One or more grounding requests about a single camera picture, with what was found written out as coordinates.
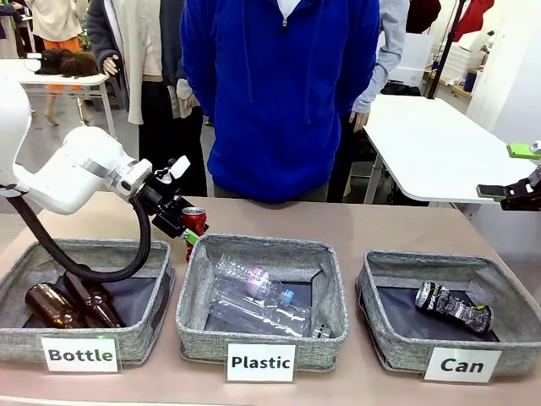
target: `black pole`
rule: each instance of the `black pole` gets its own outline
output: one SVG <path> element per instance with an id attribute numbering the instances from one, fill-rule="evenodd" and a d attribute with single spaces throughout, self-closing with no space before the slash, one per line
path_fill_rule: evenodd
<path id="1" fill-rule="evenodd" d="M 453 25 L 451 27 L 451 30 L 449 31 L 449 35 L 447 36 L 447 43 L 445 44 L 445 48 L 443 50 L 443 53 L 441 54 L 440 65 L 438 66 L 438 70 L 436 71 L 434 82 L 432 82 L 432 86 L 430 86 L 429 94 L 426 96 L 427 99 L 434 99 L 436 90 L 438 89 L 438 85 L 440 84 L 441 73 L 443 72 L 443 68 L 445 67 L 445 61 L 447 61 L 447 56 L 449 55 L 451 45 L 453 43 L 453 40 L 455 39 L 456 28 L 458 26 L 458 23 L 460 22 L 462 10 L 464 9 L 464 3 L 466 3 L 466 0 L 458 0 L 458 9 L 456 10 L 455 20 L 453 21 Z"/>

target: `orange pants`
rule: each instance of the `orange pants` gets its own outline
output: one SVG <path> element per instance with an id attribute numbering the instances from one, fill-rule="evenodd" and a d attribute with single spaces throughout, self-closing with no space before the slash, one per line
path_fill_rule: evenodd
<path id="1" fill-rule="evenodd" d="M 60 42 L 43 40 L 43 43 L 45 44 L 45 49 L 68 49 L 69 51 L 73 52 L 81 51 L 81 45 L 79 44 L 79 38 L 77 36 Z M 63 88 L 63 85 L 47 85 L 47 89 Z M 71 86 L 71 88 L 77 91 L 80 91 L 82 89 L 81 86 Z"/>

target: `brown glass bottle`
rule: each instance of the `brown glass bottle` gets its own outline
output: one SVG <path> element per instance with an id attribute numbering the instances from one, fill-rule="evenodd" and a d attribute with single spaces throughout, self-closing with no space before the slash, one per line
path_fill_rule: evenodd
<path id="1" fill-rule="evenodd" d="M 26 293 L 26 304 L 47 327 L 86 328 L 85 318 L 50 283 L 38 283 Z"/>
<path id="2" fill-rule="evenodd" d="M 84 281 L 69 272 L 64 273 L 63 282 L 86 315 L 98 320 L 104 327 L 126 327 L 112 307 L 111 295 L 101 283 Z"/>

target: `gray floor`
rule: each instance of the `gray floor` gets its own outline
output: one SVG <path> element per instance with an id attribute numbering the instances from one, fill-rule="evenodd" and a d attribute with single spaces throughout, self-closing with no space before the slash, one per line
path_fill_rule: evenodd
<path id="1" fill-rule="evenodd" d="M 32 125 L 26 137 L 17 162 L 25 166 L 31 172 L 39 169 L 62 144 L 63 138 L 69 130 L 79 126 L 79 113 L 75 99 L 59 97 L 56 103 L 57 118 L 60 125 L 51 126 L 43 117 L 45 97 L 32 96 L 30 98 L 32 107 L 36 110 L 32 118 Z M 96 125 L 107 130 L 107 121 L 104 112 L 97 112 L 93 107 L 88 108 L 90 125 Z M 138 156 L 138 130 L 137 126 L 128 123 L 128 115 L 124 110 L 113 110 L 113 118 L 117 137 L 123 144 L 124 150 L 130 155 Z M 205 156 L 205 163 L 208 159 L 210 148 L 214 143 L 214 129 L 203 126 L 201 144 Z M 354 172 L 358 174 L 369 174 L 370 164 L 356 164 Z M 368 180 L 366 178 L 354 178 L 352 180 L 352 192 L 346 198 L 348 203 L 362 203 Z M 207 173 L 207 189 L 209 196 L 213 195 L 211 177 Z M 386 204 L 386 198 L 391 189 L 391 181 L 384 179 L 381 182 L 374 202 Z M 36 211 L 41 208 L 32 204 Z M 14 209 L 5 199 L 0 199 L 0 250 L 8 244 L 25 226 L 15 214 Z M 541 301 L 541 272 L 538 264 L 523 264 L 507 262 L 511 269 L 521 279 L 526 288 Z"/>

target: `plastic sign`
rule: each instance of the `plastic sign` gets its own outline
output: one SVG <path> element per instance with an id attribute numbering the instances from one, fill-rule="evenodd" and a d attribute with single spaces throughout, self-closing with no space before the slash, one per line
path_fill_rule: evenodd
<path id="1" fill-rule="evenodd" d="M 487 383 L 492 377 L 500 355 L 501 351 L 434 348 L 424 379 Z"/>
<path id="2" fill-rule="evenodd" d="M 41 346 L 51 372 L 118 372 L 114 338 L 42 337 Z"/>
<path id="3" fill-rule="evenodd" d="M 227 380 L 241 382 L 292 382 L 295 346 L 236 344 L 227 347 Z"/>

